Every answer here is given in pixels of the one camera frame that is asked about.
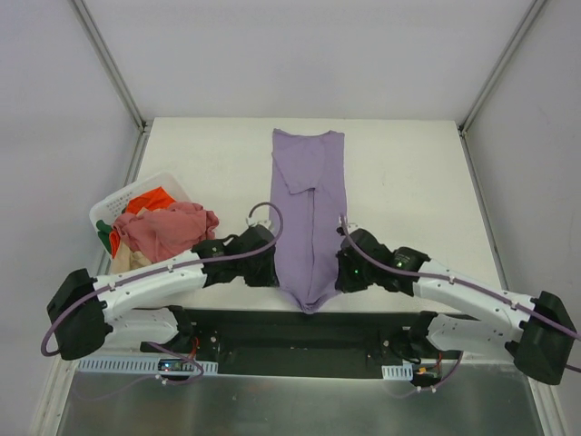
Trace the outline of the lavender purple t-shirt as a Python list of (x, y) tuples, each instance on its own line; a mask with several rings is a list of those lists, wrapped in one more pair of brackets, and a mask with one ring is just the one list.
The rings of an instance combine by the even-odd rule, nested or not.
[(340, 217), (347, 213), (345, 134), (272, 133), (271, 203), (281, 211), (270, 219), (282, 230), (274, 254), (279, 289), (307, 314), (338, 292), (336, 253)]

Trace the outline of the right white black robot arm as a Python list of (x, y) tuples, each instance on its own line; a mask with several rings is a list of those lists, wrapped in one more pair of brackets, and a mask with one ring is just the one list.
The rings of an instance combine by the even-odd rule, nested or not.
[(569, 370), (580, 335), (562, 300), (551, 292), (537, 297), (490, 289), (454, 272), (427, 254), (399, 247), (391, 251), (370, 232), (342, 225), (335, 283), (344, 293), (377, 285), (444, 304), (461, 312), (422, 312), (409, 329), (409, 349), (419, 358), (439, 352), (468, 352), (511, 362), (528, 378), (557, 386)]

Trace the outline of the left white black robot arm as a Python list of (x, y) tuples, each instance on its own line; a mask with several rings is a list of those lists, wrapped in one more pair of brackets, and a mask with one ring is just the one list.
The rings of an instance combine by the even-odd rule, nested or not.
[(46, 311), (51, 325), (41, 341), (45, 357), (74, 361), (102, 347), (141, 352), (191, 352), (192, 321), (163, 300), (241, 277), (249, 287), (275, 287), (277, 235), (256, 224), (240, 235), (205, 240), (166, 261), (131, 272), (93, 277), (70, 272)]

